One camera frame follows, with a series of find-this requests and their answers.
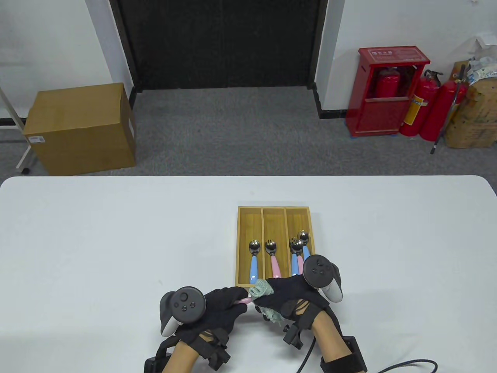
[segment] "wrist strap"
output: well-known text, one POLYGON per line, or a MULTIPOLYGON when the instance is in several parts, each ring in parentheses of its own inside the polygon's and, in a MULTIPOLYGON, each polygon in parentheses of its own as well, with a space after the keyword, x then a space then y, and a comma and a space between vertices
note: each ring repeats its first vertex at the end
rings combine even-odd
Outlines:
POLYGON ((286 334, 283 337, 283 341, 285 341, 289 345, 296 347, 297 350, 300 350, 304 345, 300 340, 300 333, 302 332, 302 330, 308 330, 312 327, 314 319, 322 310, 322 308, 309 303, 304 313, 296 322, 293 323, 292 326, 285 326, 283 332, 285 332, 286 334))
POLYGON ((144 373, 161 373, 164 370, 167 362, 171 358, 171 354, 167 352, 167 349, 172 346, 176 346, 179 342, 179 338, 172 336, 167 338, 165 341, 159 345, 157 353, 153 358, 145 360, 145 366, 143 369, 144 373))
POLYGON ((325 363, 321 358, 321 369, 325 373, 358 373, 362 371, 362 365, 355 354, 325 363))
POLYGON ((217 371, 222 364, 225 364, 230 359, 230 355, 226 352, 226 344, 228 343, 228 333, 224 329, 214 329, 211 331, 214 341, 207 342, 200 336, 189 344, 198 354, 204 359, 209 360, 209 366, 217 371))

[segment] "gray carpet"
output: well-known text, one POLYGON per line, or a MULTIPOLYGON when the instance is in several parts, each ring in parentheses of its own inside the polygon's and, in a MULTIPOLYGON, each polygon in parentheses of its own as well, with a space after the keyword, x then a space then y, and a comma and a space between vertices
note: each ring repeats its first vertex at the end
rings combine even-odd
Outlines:
MULTIPOLYGON (((95 175, 480 175, 497 190, 497 146, 431 156, 420 138, 351 139, 301 87, 147 91, 135 115, 137 167, 95 175)), ((16 175, 20 139, 0 131, 0 182, 16 175)))

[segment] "cable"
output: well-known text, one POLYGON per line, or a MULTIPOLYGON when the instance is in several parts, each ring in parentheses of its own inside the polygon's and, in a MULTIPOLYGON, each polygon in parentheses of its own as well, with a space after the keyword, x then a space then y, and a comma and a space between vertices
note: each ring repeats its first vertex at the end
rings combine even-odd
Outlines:
POLYGON ((430 359, 414 359, 414 360, 408 360, 408 361, 403 362, 403 363, 398 363, 398 364, 392 365, 392 366, 390 366, 388 368, 383 369, 382 371, 379 371, 378 373, 385 373, 385 372, 391 371, 392 369, 406 367, 406 366, 414 364, 414 363, 430 363, 430 364, 433 364, 435 367, 433 368, 433 370, 430 373, 435 373, 438 370, 438 364, 436 362, 434 362, 433 360, 430 360, 430 359))
MULTIPOLYGON (((304 369, 304 366, 307 363, 307 360, 309 359, 309 356, 311 355, 311 352, 312 352, 315 344, 316 344, 316 338, 314 337, 314 339, 312 340, 311 346, 309 347, 309 350, 307 351, 307 355, 304 358, 304 360, 302 361, 302 364, 300 364, 299 370, 297 370, 296 373, 300 373, 302 371, 302 369, 304 369)), ((391 366, 383 369, 382 371, 379 371, 378 373, 385 373, 385 372, 391 371, 393 369, 407 367, 407 366, 409 366, 411 364, 415 364, 415 363, 429 363, 429 364, 433 364, 434 368, 433 368, 433 370, 430 373, 436 373, 436 371, 438 370, 438 364, 435 361, 433 361, 433 360, 430 360, 430 359, 414 359, 414 360, 407 360, 406 362, 402 362, 402 363, 391 365, 391 366)))
POLYGON ((306 364, 307 360, 309 359, 309 356, 311 355, 311 352, 312 352, 315 344, 316 344, 316 338, 314 337, 314 339, 312 340, 311 346, 309 347, 309 350, 307 351, 307 355, 304 358, 304 361, 302 361, 302 364, 300 364, 300 368, 297 371, 297 373, 300 373, 302 371, 302 369, 304 369, 304 365, 306 364))

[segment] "white wall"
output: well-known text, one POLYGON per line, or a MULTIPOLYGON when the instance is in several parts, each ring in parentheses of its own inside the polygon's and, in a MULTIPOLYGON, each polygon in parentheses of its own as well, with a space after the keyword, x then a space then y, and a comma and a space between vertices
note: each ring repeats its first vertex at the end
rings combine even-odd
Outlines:
POLYGON ((126 93, 131 94, 133 80, 124 55, 119 32, 109 0, 85 0, 95 27, 102 52, 114 83, 124 83, 126 93))
POLYGON ((38 91, 112 81, 84 0, 0 1, 0 84, 21 117, 38 91))
POLYGON ((331 63, 333 62, 344 5, 345 0, 328 0, 315 78, 321 104, 326 100, 331 63))
MULTIPOLYGON (((335 27, 326 27, 331 37, 335 27)), ((417 45, 430 69, 449 74, 455 61, 470 57, 471 38, 483 31, 497 32, 496 0, 346 0, 326 88, 321 66, 316 75, 322 108, 348 107, 361 47, 417 45)), ((320 60, 332 46, 322 43, 320 60)))

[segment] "doorway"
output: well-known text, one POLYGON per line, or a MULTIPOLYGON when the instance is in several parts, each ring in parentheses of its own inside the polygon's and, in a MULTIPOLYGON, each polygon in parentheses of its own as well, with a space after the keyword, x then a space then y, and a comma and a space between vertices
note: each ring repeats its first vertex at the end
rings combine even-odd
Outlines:
POLYGON ((141 91, 309 86, 323 2, 111 0, 111 5, 141 91))

